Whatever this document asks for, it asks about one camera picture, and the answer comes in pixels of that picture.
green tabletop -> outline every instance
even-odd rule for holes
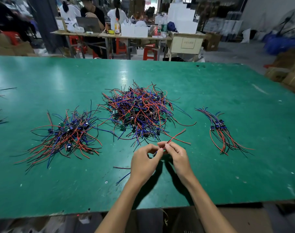
[[[215,204],[295,199],[295,94],[241,64],[89,60],[0,56],[0,218],[108,211],[128,177],[115,183],[130,167],[133,141],[114,140],[99,133],[100,156],[82,160],[55,155],[47,163],[25,173],[26,164],[14,165],[38,139],[30,130],[49,124],[46,111],[65,115],[65,110],[93,108],[102,102],[105,89],[140,86],[153,82],[177,99],[192,119],[175,111],[186,127],[179,136],[192,143],[183,146],[196,177]],[[233,138],[255,149],[245,157],[240,151],[220,155],[209,136],[207,117],[194,108],[225,114]],[[103,111],[100,117],[109,114]],[[53,123],[60,120],[53,117]],[[171,135],[185,127],[167,124]],[[166,208],[192,204],[174,173],[168,157],[139,193],[134,208]]]

warehouse wall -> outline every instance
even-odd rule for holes
[[[281,18],[295,9],[295,0],[248,0],[242,14],[242,29],[271,30]]]

laptop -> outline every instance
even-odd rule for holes
[[[86,32],[101,33],[98,18],[76,17],[76,21]]]

hand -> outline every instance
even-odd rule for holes
[[[193,178],[196,179],[196,177],[189,163],[186,150],[174,142],[169,142],[169,144],[167,144],[167,141],[161,141],[157,144],[161,148],[165,147],[166,152],[172,156],[173,165],[178,177],[180,178],[182,184],[188,187],[191,180]]]
[[[157,152],[156,156],[150,159],[148,153],[154,154],[155,152]],[[129,180],[141,188],[152,176],[158,162],[163,156],[163,152],[164,149],[160,149],[158,146],[152,144],[141,147],[134,152],[134,156],[131,159]]]
[[[94,13],[91,13],[91,12],[87,12],[85,14],[85,17],[89,17],[89,18],[98,18]]]

left hand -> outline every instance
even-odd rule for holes
[[[94,13],[91,13],[91,12],[87,12],[85,14],[85,17],[89,17],[89,18],[97,18],[97,16],[94,14]]]
[[[150,159],[148,153],[154,154],[155,152],[157,152],[155,157]],[[152,176],[163,153],[163,148],[153,144],[148,144],[134,152],[131,159],[129,180],[142,187]]]

